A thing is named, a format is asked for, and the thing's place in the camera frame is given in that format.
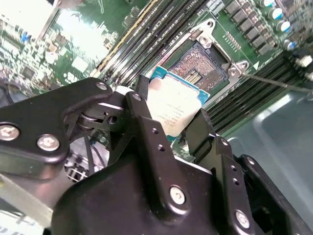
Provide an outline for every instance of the silver screw head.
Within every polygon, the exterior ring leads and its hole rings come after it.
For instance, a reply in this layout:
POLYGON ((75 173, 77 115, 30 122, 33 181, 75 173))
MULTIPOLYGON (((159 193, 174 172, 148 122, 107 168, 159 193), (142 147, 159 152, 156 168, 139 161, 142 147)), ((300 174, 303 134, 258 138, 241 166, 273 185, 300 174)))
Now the silver screw head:
POLYGON ((133 97, 138 100, 138 101, 141 101, 141 97, 138 95, 138 94, 133 94, 133 97))
POLYGON ((182 205, 185 203, 185 194, 180 188, 176 186, 170 188, 170 196, 172 200, 178 205, 182 205))
POLYGON ((0 126, 0 140, 12 141, 20 135, 18 128, 12 125, 1 125, 0 126))
POLYGON ((238 220, 238 222, 240 223, 240 225, 243 228, 245 228, 245 229, 250 228, 249 220, 248 220, 248 218, 246 217, 246 215, 243 212, 237 210, 235 212, 235 216, 236 216, 236 219, 238 220))
POLYGON ((100 88, 100 89, 102 89, 104 91, 108 89, 107 86, 103 82, 97 82, 96 85, 97 85, 98 88, 100 88))
POLYGON ((251 165, 254 165, 254 164, 255 164, 254 161, 253 161, 250 157, 247 157, 247 159, 248 159, 248 162, 249 162, 251 165))
POLYGON ((206 45, 207 42, 208 42, 208 39, 206 37, 204 37, 204 36, 199 37, 199 43, 201 45, 206 45))
POLYGON ((60 147, 60 142, 53 135, 47 134, 47 135, 41 136, 37 140, 37 145, 42 150, 51 152, 51 151, 57 150, 60 147))

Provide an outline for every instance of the black plastic bracket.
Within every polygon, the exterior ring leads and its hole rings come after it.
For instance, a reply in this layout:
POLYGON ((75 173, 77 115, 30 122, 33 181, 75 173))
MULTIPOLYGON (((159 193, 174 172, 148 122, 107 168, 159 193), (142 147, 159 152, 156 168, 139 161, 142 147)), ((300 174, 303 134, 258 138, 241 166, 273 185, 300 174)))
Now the black plastic bracket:
POLYGON ((56 176, 69 152, 66 116, 76 123, 77 111, 104 101, 111 94, 109 86, 87 78, 0 109, 0 125, 13 125, 20 133, 14 140, 0 141, 0 172, 39 179, 56 176), (54 151, 37 146, 39 137, 47 134, 60 143, 54 151))
POLYGON ((216 218, 220 229, 227 233, 254 234, 244 176, 240 165, 234 161, 230 144, 216 135, 204 109, 198 111, 185 131, 189 151, 196 157, 196 162, 216 177, 213 204, 215 211, 224 211, 224 216, 216 218), (240 223, 238 213, 248 222, 240 223))
POLYGON ((170 144, 161 124, 152 120, 145 99, 135 92, 128 92, 125 99, 130 113, 129 129, 117 143, 112 155, 110 153, 110 159, 112 157, 112 161, 116 162, 127 145, 135 142, 152 210, 166 223, 179 223, 190 212, 191 203, 170 144), (183 192, 184 201, 181 204, 171 197, 171 187, 183 192))
MULTIPOLYGON (((251 210, 255 214, 266 210, 270 226, 263 226, 264 232, 272 231, 273 235, 313 234, 255 159, 241 155, 238 162, 245 174, 251 210)), ((257 222, 264 225, 264 216, 257 222)))

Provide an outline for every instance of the green circuit board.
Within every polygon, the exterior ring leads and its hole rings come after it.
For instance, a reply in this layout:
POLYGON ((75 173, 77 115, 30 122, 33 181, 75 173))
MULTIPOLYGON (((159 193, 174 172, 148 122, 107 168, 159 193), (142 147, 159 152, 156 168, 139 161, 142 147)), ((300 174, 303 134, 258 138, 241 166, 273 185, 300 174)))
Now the green circuit board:
POLYGON ((39 40, 22 41, 22 28, 0 20, 0 79, 32 96, 89 77, 147 1, 85 0, 59 9, 39 40))

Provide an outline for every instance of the blue capacitor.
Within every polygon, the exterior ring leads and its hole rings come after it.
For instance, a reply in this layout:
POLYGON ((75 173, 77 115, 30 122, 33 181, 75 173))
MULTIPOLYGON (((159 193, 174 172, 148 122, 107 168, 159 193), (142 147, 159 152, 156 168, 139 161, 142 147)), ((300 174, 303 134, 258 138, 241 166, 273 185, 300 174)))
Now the blue capacitor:
POLYGON ((281 19, 283 17, 283 10, 281 8, 272 8, 269 13, 268 13, 268 17, 271 20, 278 20, 281 19))
POLYGON ((28 39, 29 39, 29 35, 27 34, 27 32, 23 32, 23 34, 21 35, 21 42, 24 43, 28 41, 28 39))

